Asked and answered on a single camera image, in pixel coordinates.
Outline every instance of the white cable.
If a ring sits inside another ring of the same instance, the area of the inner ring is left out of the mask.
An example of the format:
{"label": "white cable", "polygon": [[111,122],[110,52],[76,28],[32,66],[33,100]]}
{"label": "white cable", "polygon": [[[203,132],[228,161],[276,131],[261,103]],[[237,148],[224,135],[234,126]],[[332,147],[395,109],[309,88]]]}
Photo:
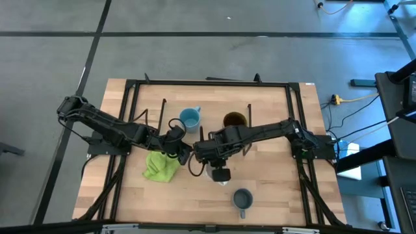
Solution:
{"label": "white cable", "polygon": [[369,134],[371,134],[371,133],[373,133],[373,132],[375,132],[375,131],[378,131],[378,130],[382,129],[383,127],[385,127],[385,126],[387,126],[387,125],[389,125],[389,124],[393,123],[393,122],[394,122],[394,121],[396,121],[396,120],[398,120],[398,117],[393,118],[392,120],[388,121],[386,124],[383,124],[383,125],[382,125],[381,127],[379,127],[379,128],[376,128],[376,129],[374,129],[374,130],[372,130],[372,131],[370,131],[370,132],[368,132],[368,133],[365,133],[365,134],[364,134],[364,135],[362,135],[362,136],[359,136],[359,137],[357,137],[357,138],[355,138],[355,139],[351,140],[351,141],[350,141],[350,142],[349,142],[346,146],[344,146],[343,148],[341,148],[341,150],[343,150],[343,149],[347,148],[349,144],[351,144],[351,143],[353,143],[353,142],[355,142],[355,141],[357,141],[357,140],[359,140],[359,139],[361,139],[361,138],[363,138],[363,137],[365,137],[365,136],[367,136],[367,135],[369,135]]}

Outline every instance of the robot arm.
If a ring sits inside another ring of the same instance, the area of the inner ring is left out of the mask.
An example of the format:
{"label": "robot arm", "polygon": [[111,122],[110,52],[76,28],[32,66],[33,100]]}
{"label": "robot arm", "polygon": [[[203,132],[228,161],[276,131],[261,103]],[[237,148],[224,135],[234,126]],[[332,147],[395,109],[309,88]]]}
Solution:
{"label": "robot arm", "polygon": [[184,165],[192,148],[181,141],[185,134],[179,126],[171,127],[165,135],[157,135],[157,129],[145,124],[124,122],[110,114],[98,110],[84,97],[65,97],[57,110],[62,121],[81,122],[103,136],[103,139],[115,148],[137,146],[146,150],[161,151],[176,155]]}
{"label": "robot arm", "polygon": [[302,128],[297,120],[288,119],[278,123],[246,127],[244,125],[228,126],[217,132],[209,133],[209,140],[201,140],[193,145],[198,162],[215,168],[214,181],[231,179],[229,169],[223,168],[228,157],[240,152],[248,144],[271,138],[286,137],[291,143],[292,152],[314,153],[316,149],[326,150],[329,158],[335,158],[332,145],[327,145],[313,133]]}

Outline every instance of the green cloth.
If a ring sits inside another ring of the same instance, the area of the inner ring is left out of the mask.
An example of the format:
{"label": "green cloth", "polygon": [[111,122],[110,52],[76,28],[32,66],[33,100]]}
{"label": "green cloth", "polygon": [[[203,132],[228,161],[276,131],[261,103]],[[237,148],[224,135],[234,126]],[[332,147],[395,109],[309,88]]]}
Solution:
{"label": "green cloth", "polygon": [[168,183],[181,166],[177,159],[171,159],[166,154],[152,151],[146,158],[148,169],[143,172],[146,179]]}

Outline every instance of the blue mug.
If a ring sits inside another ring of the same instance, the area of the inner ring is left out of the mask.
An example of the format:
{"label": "blue mug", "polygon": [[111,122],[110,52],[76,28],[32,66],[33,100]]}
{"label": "blue mug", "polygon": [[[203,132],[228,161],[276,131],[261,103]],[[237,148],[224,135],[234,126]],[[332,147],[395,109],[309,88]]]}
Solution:
{"label": "blue mug", "polygon": [[200,128],[201,107],[186,108],[181,111],[179,119],[185,124],[187,133],[196,133]]}

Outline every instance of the gray floor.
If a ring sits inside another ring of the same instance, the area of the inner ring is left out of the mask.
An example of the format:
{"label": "gray floor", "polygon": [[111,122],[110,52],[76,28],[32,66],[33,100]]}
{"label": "gray floor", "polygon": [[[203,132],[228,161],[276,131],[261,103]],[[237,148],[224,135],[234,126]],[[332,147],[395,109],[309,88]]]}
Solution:
{"label": "gray floor", "polygon": [[[0,31],[95,31],[104,3],[3,0]],[[342,5],[325,3],[330,11]],[[405,6],[395,15],[416,46],[414,6]],[[327,16],[316,11],[313,0],[209,4],[202,0],[114,0],[104,31],[393,33],[395,28],[379,3],[354,3]],[[64,96],[75,92],[91,43],[91,38],[0,37],[0,141],[26,149],[24,157],[0,157],[0,226],[30,222],[62,132],[56,108]],[[396,38],[102,38],[84,96],[99,106],[108,78],[143,78],[144,72],[151,79],[214,76],[243,80],[260,73],[264,81],[313,82],[324,103],[332,94],[350,99],[374,93],[373,88],[351,88],[348,82],[396,70],[409,59]],[[333,108],[333,124],[339,125],[343,116],[369,101]],[[344,135],[383,118],[378,100],[335,133]],[[75,130],[90,133],[81,125],[75,125]],[[358,143],[368,147],[389,137],[383,129]],[[86,149],[84,142],[71,136],[46,222],[70,220]],[[375,223],[383,218],[380,202],[351,196],[343,196],[343,202],[349,224],[377,229]]]}

